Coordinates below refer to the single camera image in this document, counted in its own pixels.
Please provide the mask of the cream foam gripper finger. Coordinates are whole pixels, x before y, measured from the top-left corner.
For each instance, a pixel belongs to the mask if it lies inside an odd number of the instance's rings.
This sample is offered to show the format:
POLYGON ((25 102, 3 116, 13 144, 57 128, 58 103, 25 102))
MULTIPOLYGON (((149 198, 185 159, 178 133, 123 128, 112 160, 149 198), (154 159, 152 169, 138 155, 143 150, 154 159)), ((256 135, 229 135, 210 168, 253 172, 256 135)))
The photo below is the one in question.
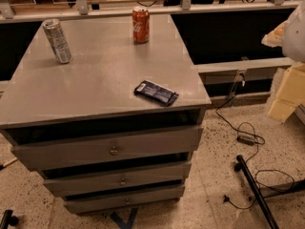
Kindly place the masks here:
POLYGON ((273 78, 266 115, 285 122, 305 102, 305 64, 294 63, 287 70, 279 68, 273 78))

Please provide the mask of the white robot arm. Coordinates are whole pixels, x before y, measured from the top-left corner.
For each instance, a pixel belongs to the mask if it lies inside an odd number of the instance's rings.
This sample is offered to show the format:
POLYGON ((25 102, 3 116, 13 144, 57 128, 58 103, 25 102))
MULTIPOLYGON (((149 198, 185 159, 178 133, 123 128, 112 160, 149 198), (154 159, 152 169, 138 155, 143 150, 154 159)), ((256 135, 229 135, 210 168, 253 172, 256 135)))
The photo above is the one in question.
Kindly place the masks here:
POLYGON ((267 116, 285 122, 305 101, 305 1, 289 18, 273 31, 265 34, 261 43, 268 47, 281 47, 284 56, 294 64, 286 71, 279 71, 274 78, 275 93, 271 94, 267 116))

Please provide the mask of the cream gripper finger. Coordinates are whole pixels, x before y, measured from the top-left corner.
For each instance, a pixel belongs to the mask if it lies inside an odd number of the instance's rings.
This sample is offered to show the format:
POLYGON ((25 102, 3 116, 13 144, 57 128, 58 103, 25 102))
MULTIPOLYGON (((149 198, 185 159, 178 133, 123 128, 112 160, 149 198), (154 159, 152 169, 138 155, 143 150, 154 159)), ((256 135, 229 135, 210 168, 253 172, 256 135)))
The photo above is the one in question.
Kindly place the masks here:
POLYGON ((267 47, 281 47, 282 46, 282 38, 284 33, 284 28, 287 22, 284 21, 279 24, 275 29, 270 31, 268 34, 265 34, 261 40, 261 43, 267 47))

